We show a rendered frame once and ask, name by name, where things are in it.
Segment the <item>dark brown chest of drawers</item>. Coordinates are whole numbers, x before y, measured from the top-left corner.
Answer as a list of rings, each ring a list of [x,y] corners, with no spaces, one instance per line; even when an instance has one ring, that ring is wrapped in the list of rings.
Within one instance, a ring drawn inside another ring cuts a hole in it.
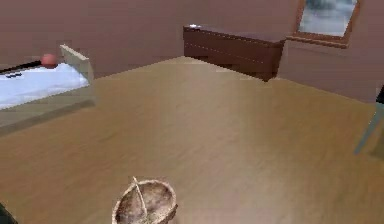
[[[268,82],[277,76],[284,40],[183,27],[184,55]]]

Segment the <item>woven brown basket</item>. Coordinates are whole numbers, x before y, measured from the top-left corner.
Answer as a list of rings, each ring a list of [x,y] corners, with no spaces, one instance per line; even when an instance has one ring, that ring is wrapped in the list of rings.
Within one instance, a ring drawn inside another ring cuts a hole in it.
[[[168,224],[177,208],[176,193],[169,183],[132,177],[112,210],[111,224]]]

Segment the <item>red ball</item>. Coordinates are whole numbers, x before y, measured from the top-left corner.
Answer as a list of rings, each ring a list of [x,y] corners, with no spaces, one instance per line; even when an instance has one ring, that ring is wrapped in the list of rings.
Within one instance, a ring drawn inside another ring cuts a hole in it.
[[[53,54],[44,54],[40,61],[41,64],[46,68],[53,68],[57,66],[57,58]]]

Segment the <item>bed with pale blue sheet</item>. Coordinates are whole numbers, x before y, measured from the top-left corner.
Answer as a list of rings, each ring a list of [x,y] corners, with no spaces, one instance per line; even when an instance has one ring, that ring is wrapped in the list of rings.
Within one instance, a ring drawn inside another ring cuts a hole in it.
[[[0,70],[0,136],[93,105],[90,59],[60,45],[63,60],[46,68],[40,59]],[[22,76],[6,78],[6,75]]]

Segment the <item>wooden framed window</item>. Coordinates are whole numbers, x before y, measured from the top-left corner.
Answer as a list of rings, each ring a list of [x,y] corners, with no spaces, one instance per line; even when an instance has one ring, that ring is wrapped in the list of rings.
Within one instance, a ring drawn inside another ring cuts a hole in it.
[[[299,0],[287,40],[346,49],[362,0]]]

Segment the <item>dark green object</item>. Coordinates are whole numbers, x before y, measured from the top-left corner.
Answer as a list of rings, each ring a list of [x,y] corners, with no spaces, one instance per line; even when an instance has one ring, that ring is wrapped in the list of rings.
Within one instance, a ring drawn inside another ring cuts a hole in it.
[[[0,203],[0,224],[18,224],[10,212]]]

